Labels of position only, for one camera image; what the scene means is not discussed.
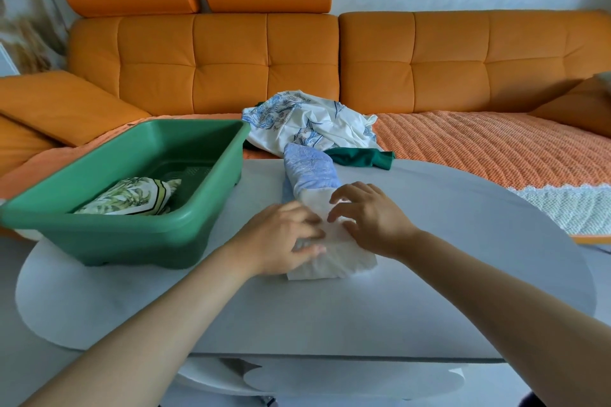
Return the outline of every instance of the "sofa backrest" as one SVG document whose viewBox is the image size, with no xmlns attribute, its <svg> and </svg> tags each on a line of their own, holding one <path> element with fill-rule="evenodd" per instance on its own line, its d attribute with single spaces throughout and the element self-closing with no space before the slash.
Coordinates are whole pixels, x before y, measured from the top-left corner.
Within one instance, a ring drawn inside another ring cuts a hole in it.
<svg viewBox="0 0 611 407">
<path fill-rule="evenodd" d="M 361 113 L 531 111 L 611 70 L 602 11 L 340 15 L 340 101 Z"/>
<path fill-rule="evenodd" d="M 199 0 L 67 1 L 87 17 L 68 70 L 151 114 L 239 113 L 295 89 L 339 99 L 331 0 L 208 0 L 206 14 Z"/>
</svg>

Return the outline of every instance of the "orange pillow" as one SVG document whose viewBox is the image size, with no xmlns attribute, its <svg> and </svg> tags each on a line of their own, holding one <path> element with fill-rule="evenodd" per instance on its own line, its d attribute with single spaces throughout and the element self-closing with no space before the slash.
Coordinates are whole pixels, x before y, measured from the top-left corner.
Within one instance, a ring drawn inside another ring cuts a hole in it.
<svg viewBox="0 0 611 407">
<path fill-rule="evenodd" d="M 65 71 L 1 78 L 0 113 L 70 146 L 150 117 Z"/>
<path fill-rule="evenodd" d="M 59 146 L 59 142 L 0 116 L 0 176 L 18 168 L 32 156 Z"/>
<path fill-rule="evenodd" d="M 597 77 L 586 79 L 529 115 L 611 138 L 611 95 L 606 84 Z"/>
</svg>

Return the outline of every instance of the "green tub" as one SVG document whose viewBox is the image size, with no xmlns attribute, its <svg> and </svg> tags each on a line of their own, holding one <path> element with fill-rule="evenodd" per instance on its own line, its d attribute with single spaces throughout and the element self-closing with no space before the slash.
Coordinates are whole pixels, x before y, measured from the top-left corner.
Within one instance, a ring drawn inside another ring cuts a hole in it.
<svg viewBox="0 0 611 407">
<path fill-rule="evenodd" d="M 0 224 L 35 229 L 85 265 L 180 269 L 202 257 L 242 171 L 244 121 L 156 119 L 135 125 L 0 207 Z M 183 183 L 158 216 L 71 214 L 120 179 Z"/>
</svg>

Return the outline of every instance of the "green cloth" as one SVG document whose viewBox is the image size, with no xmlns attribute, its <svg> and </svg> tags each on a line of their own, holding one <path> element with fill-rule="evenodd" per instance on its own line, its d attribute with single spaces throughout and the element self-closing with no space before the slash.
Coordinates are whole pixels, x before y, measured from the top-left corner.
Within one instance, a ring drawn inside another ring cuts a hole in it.
<svg viewBox="0 0 611 407">
<path fill-rule="evenodd" d="M 395 152 L 381 152 L 377 148 L 330 148 L 325 153 L 342 166 L 370 168 L 377 166 L 387 171 L 395 159 Z"/>
</svg>

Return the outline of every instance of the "finger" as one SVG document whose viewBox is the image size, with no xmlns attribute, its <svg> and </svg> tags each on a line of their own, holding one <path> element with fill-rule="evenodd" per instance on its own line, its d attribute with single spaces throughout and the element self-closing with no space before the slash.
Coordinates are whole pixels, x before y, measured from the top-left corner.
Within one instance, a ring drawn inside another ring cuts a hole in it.
<svg viewBox="0 0 611 407">
<path fill-rule="evenodd" d="M 386 196 L 386 194 L 382 191 L 382 189 L 377 187 L 376 185 L 373 185 L 372 183 L 368 183 L 367 186 L 371 188 L 375 193 L 378 193 L 378 195 Z"/>
<path fill-rule="evenodd" d="M 342 185 L 333 192 L 329 203 L 335 204 L 341 199 L 347 199 L 353 203 L 358 203 L 359 201 L 363 201 L 365 199 L 365 192 L 363 192 L 362 189 L 348 183 L 346 185 Z"/>
<path fill-rule="evenodd" d="M 294 233 L 297 238 L 324 238 L 326 233 L 323 229 L 306 223 L 295 223 Z"/>
<path fill-rule="evenodd" d="M 354 182 L 352 185 L 354 185 L 357 188 L 360 188 L 362 191 L 366 193 L 373 193 L 373 189 L 369 187 L 369 185 L 367 185 L 365 182 Z"/>
<path fill-rule="evenodd" d="M 285 210 L 283 218 L 289 219 L 293 222 L 308 222 L 311 224 L 318 224 L 322 219 L 318 214 L 314 213 L 307 206 L 299 204 L 292 210 Z"/>
<path fill-rule="evenodd" d="M 347 230 L 351 237 L 355 238 L 355 236 L 359 233 L 359 226 L 356 225 L 356 222 L 345 221 L 342 222 L 341 225 L 343 228 Z"/>
<path fill-rule="evenodd" d="M 288 203 L 284 203 L 283 205 L 281 205 L 279 211 L 290 211 L 292 209 L 298 208 L 301 205 L 302 204 L 299 201 L 294 199 L 293 201 L 289 201 Z"/>
<path fill-rule="evenodd" d="M 327 216 L 327 222 L 335 222 L 339 217 L 347 217 L 358 221 L 361 219 L 361 207 L 356 203 L 338 203 Z"/>
<path fill-rule="evenodd" d="M 316 256 L 323 254 L 324 252 L 326 252 L 326 248 L 323 245 L 309 245 L 294 251 L 291 254 L 291 270 L 305 264 L 308 261 L 311 261 Z"/>
</svg>

